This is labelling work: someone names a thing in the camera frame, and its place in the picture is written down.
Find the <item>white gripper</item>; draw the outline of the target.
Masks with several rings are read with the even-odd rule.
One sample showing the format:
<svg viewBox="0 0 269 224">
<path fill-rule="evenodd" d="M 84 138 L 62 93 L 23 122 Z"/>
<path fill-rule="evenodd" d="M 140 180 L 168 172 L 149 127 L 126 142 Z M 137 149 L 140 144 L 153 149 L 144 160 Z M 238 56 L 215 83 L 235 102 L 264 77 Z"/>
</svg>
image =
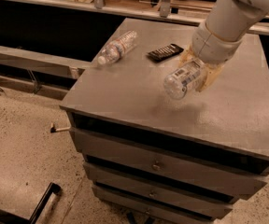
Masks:
<svg viewBox="0 0 269 224">
<path fill-rule="evenodd" d="M 205 63 L 200 84 L 196 89 L 202 92 L 218 78 L 224 67 L 223 63 L 234 56 L 241 43 L 241 39 L 225 41 L 216 37 L 202 21 L 192 35 L 191 45 L 180 54 L 178 67 L 182 67 L 187 62 L 199 63 L 200 60 Z"/>
</svg>

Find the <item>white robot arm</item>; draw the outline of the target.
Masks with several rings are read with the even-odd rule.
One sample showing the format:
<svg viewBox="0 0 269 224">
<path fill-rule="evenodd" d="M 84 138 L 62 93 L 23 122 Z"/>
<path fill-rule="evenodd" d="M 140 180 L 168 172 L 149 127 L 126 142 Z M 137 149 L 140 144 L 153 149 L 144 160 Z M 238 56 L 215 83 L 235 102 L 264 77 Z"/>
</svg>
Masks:
<svg viewBox="0 0 269 224">
<path fill-rule="evenodd" d="M 205 64 L 206 78 L 198 91 L 209 87 L 222 66 L 232 59 L 248 29 L 269 13 L 269 0 L 217 0 L 192 35 L 182 60 L 198 58 Z"/>
</svg>

